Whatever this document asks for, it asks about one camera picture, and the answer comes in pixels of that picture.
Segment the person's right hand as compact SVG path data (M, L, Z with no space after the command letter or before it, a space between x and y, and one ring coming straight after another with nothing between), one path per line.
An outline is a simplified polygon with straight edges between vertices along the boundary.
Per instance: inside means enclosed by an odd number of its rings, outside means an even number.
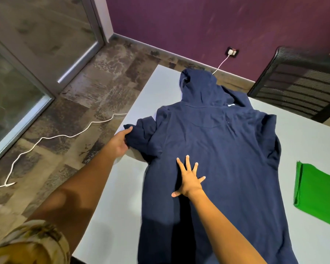
M201 191L202 185L198 182L197 177L198 162L193 167L191 166L192 173L190 174L185 173L185 162L182 163L180 158L176 158L176 162L181 174L181 186L179 189L183 189L185 196L189 198L191 194Z

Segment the person's left hand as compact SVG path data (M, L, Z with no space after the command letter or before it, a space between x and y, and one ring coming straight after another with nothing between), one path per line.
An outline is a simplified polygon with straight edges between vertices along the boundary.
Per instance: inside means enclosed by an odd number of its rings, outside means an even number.
M110 160L122 157L129 148L125 139L126 137L118 137L116 133L102 149L103 154Z

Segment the navy blue hooded sweatshirt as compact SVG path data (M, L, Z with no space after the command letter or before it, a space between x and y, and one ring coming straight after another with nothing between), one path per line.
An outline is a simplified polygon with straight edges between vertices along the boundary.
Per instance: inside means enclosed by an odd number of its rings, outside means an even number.
M277 117L217 85L209 71L181 72L180 102L139 119L125 136L149 164L142 190L138 264L219 264L194 205L171 197L176 158L198 163L203 190L267 264L298 264L278 182Z

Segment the person's left forearm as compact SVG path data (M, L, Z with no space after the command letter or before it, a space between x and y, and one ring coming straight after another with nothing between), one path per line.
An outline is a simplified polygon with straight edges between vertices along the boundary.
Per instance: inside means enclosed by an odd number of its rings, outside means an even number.
M68 241L79 245L109 178L116 150L105 146L88 164L55 189L27 220L52 223Z

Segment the person's right forearm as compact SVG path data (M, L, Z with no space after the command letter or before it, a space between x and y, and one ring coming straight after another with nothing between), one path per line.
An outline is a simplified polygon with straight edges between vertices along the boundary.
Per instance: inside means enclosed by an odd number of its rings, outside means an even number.
M204 226L220 264L267 264L238 229L219 211L201 189L187 194Z

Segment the green folded cloth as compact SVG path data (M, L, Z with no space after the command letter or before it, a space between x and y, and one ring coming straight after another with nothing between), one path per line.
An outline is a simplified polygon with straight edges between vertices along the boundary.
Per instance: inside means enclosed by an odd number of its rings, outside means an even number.
M293 201L297 209L330 224L330 175L298 161Z

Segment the black mesh office chair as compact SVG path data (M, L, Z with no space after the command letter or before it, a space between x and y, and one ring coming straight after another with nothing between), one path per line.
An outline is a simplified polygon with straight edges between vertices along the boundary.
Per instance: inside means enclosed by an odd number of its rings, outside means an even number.
M324 123L330 118L330 54L280 46L247 95Z

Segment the camouflage shirt sleeve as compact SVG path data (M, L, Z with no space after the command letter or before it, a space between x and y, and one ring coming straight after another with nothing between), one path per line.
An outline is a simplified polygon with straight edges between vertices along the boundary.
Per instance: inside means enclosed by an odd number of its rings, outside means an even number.
M30 220L0 241L0 264L70 264L67 239L55 225Z

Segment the glass door with metal frame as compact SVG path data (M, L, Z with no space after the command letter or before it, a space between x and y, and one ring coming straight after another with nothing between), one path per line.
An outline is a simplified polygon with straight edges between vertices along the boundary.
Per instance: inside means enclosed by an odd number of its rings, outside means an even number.
M0 0L0 158L103 45L94 0Z

